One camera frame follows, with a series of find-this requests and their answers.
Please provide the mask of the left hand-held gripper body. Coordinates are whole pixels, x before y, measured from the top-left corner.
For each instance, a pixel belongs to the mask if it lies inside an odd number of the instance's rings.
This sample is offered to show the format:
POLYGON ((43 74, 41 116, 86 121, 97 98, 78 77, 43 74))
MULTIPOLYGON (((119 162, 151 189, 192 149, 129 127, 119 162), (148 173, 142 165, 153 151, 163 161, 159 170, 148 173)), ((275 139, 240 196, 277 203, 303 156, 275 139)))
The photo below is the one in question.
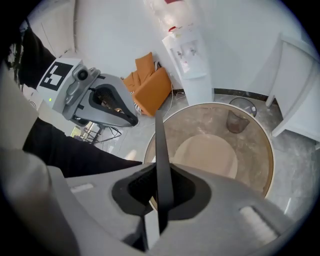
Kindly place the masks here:
POLYGON ((80 127, 134 127, 138 116, 131 94, 117 76, 87 68, 78 58, 57 58, 37 91, 48 106, 80 127))

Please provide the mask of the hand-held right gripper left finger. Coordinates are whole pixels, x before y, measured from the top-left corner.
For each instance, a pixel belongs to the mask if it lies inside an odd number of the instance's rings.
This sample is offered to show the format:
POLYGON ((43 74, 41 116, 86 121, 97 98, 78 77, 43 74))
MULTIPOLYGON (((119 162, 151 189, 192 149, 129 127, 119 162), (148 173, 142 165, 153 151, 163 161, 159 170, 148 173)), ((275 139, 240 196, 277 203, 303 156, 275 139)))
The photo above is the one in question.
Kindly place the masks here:
POLYGON ((166 228, 166 136, 161 111, 155 114, 155 162, 156 162, 156 202, 158 211, 158 226, 161 234, 166 228))

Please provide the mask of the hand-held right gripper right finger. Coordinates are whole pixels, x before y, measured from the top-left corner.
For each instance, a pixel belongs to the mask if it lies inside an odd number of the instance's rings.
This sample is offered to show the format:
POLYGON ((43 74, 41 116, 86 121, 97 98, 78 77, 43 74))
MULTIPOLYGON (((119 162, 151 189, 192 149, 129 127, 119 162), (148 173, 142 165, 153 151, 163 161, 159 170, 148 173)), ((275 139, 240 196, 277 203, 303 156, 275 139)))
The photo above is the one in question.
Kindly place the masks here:
POLYGON ((168 224, 168 212, 174 206, 174 191, 173 191, 171 167, 170 167, 166 138, 165 138, 165 182, 163 187, 165 189, 165 228, 166 228, 168 224))

